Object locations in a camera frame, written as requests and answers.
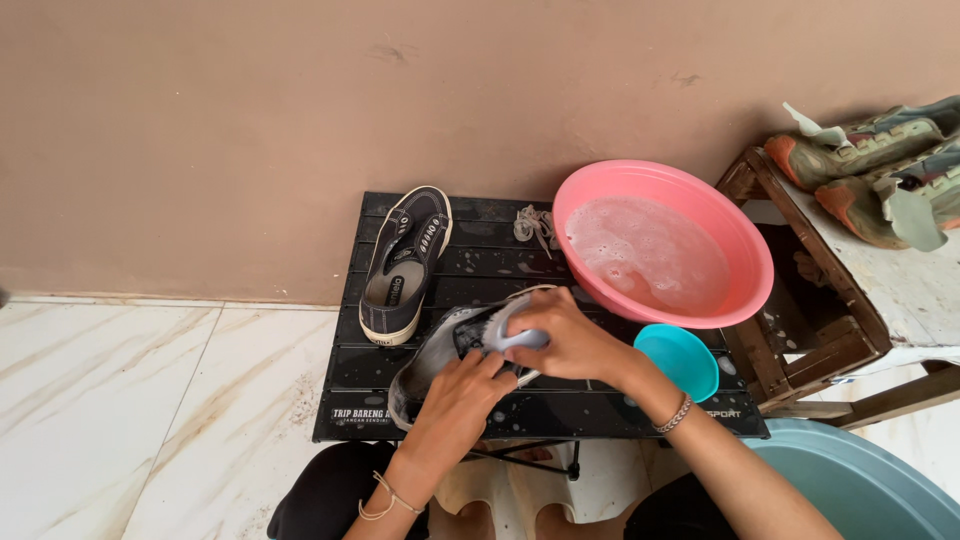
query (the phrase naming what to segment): shoelace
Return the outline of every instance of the shoelace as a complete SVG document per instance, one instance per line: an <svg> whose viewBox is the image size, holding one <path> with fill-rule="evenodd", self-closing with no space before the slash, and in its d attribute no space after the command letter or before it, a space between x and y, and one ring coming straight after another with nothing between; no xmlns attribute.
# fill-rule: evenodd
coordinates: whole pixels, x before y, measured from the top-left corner
<svg viewBox="0 0 960 540"><path fill-rule="evenodd" d="M530 205L516 213L514 237L521 242L526 242L533 238L534 234L537 236L540 245L543 246L543 250L546 251L546 255L553 260L550 250L560 249L560 243L557 241L557 231L553 226L553 214L545 210L536 211L534 206Z"/></svg>

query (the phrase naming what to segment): hand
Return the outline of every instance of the hand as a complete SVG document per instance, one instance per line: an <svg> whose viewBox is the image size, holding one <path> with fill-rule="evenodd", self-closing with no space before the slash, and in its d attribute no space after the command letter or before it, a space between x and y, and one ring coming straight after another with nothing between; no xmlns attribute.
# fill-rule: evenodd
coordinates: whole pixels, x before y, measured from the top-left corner
<svg viewBox="0 0 960 540"><path fill-rule="evenodd" d="M566 287L535 290L530 298L531 306L507 322L507 335L538 329L550 334L550 342L539 351L512 347L510 361L551 377L614 384L619 366L637 356L636 349L587 319Z"/></svg>
<svg viewBox="0 0 960 540"><path fill-rule="evenodd" d="M503 362L500 353L483 358L473 350L463 361L454 358L446 364L397 450L409 466L439 482L467 454L487 426L493 406L516 388L513 372L493 377Z"/></svg>

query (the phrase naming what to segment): soapy water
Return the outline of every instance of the soapy water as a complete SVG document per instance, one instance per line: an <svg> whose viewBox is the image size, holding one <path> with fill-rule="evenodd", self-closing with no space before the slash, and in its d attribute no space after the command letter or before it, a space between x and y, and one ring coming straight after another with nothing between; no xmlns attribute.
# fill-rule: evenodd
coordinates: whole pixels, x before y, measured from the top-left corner
<svg viewBox="0 0 960 540"><path fill-rule="evenodd" d="M639 197L601 197L566 221L573 251L631 300L676 315L714 313L730 292L730 267L703 227Z"/></svg>

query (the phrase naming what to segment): pink basin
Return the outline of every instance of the pink basin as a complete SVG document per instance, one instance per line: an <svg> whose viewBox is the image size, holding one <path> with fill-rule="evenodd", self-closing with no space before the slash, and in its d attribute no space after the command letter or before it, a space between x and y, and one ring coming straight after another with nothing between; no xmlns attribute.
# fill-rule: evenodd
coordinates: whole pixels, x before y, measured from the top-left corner
<svg viewBox="0 0 960 540"><path fill-rule="evenodd" d="M587 269L566 237L570 214L599 197L642 197L665 204L706 230L727 257L731 285L727 300L712 314L675 315L627 298ZM770 295L774 267L770 250L743 212L718 191L684 171L637 160L600 161L570 175L553 202L557 239L577 282L601 306L635 321L685 328L723 328L756 313Z"/></svg>

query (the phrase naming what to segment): brown wall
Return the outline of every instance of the brown wall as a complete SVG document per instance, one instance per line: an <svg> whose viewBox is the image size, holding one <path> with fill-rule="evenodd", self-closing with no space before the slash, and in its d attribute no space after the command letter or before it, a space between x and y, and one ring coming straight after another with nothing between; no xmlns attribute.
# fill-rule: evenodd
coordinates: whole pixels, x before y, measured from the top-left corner
<svg viewBox="0 0 960 540"><path fill-rule="evenodd" d="M336 304L365 189L549 199L612 158L713 184L789 125L783 100L826 122L960 91L958 18L946 0L0 0L0 285Z"/></svg>

